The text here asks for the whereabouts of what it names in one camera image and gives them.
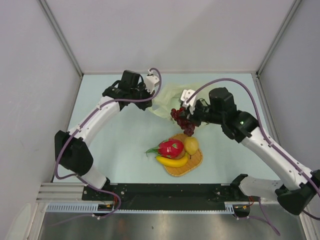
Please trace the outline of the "dark red fake fruit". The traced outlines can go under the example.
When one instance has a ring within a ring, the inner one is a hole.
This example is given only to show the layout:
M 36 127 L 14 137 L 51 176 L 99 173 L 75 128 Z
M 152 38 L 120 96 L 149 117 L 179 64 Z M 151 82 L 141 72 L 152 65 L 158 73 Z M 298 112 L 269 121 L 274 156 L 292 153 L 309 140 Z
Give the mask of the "dark red fake fruit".
M 191 137 L 195 132 L 195 124 L 187 119 L 188 111 L 184 107 L 179 109 L 172 108 L 170 112 L 171 118 L 177 123 L 177 125 L 183 130 L 183 133 L 188 137 Z

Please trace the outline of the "yellow fake pear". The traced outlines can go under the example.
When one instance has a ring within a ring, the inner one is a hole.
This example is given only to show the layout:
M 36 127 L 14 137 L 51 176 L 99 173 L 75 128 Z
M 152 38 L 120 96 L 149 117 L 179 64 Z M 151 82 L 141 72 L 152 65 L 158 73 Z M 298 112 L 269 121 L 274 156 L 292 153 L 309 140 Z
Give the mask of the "yellow fake pear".
M 199 149 L 199 142 L 195 137 L 188 136 L 184 140 L 184 149 L 189 155 L 194 155 Z

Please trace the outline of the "translucent pale green plastic bag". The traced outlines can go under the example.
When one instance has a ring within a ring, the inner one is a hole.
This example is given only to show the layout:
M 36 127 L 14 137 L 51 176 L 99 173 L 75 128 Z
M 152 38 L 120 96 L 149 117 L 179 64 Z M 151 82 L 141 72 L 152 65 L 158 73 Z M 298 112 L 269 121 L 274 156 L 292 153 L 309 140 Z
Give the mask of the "translucent pale green plastic bag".
M 196 91 L 202 85 L 199 82 L 189 84 L 165 83 L 159 94 L 152 100 L 152 107 L 147 109 L 157 117 L 166 119 L 177 126 L 178 124 L 171 117 L 171 110 L 177 110 L 181 107 L 180 98 L 183 90 Z

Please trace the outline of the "red fake dragon fruit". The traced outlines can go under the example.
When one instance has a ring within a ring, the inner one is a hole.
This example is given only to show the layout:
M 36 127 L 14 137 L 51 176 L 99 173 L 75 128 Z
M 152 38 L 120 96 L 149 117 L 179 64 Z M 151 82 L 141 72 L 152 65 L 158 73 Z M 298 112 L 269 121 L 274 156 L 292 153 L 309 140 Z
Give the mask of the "red fake dragon fruit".
M 182 141 L 174 138 L 169 138 L 162 141 L 155 147 L 148 149 L 146 154 L 156 154 L 161 157 L 169 159 L 178 159 L 185 152 L 184 144 Z

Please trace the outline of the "yellow fake banana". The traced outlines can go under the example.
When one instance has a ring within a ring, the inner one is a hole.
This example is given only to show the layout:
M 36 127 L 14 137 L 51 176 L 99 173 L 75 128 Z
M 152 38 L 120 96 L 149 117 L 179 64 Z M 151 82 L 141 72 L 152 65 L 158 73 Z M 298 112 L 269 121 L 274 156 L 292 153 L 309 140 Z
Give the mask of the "yellow fake banana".
M 183 167 L 184 165 L 187 164 L 189 155 L 186 153 L 183 157 L 179 159 L 171 159 L 171 158 L 166 158 L 163 156 L 156 156 L 155 159 L 162 165 L 166 167 L 171 167 L 171 168 L 179 168 Z

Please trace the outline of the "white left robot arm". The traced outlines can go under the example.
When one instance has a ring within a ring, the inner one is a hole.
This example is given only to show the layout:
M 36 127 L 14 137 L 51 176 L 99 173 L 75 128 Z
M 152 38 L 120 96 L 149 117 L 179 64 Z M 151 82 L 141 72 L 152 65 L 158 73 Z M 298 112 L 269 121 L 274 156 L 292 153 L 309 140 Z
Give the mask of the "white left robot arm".
M 146 110 L 160 92 L 162 76 L 158 69 L 150 68 L 146 77 L 125 70 L 121 79 L 115 81 L 102 93 L 97 105 L 76 126 L 68 131 L 59 130 L 54 136 L 54 175 L 59 180 L 77 177 L 93 189 L 100 200 L 110 196 L 110 180 L 94 164 L 89 146 L 105 126 L 124 107 L 135 104 Z

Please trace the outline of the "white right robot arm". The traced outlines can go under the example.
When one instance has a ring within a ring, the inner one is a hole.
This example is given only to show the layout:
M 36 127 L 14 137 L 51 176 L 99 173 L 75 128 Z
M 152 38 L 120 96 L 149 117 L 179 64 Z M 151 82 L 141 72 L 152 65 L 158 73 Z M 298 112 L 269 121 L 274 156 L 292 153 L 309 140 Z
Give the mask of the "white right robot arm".
M 246 111 L 237 109 L 234 96 L 225 88 L 212 89 L 209 102 L 198 99 L 192 89 L 181 94 L 184 116 L 197 127 L 217 124 L 231 140 L 255 153 L 278 176 L 278 180 L 259 179 L 240 174 L 231 185 L 230 194 L 242 201 L 247 196 L 277 201 L 287 212 L 299 215 L 320 189 L 320 172 L 299 163 L 275 142 Z

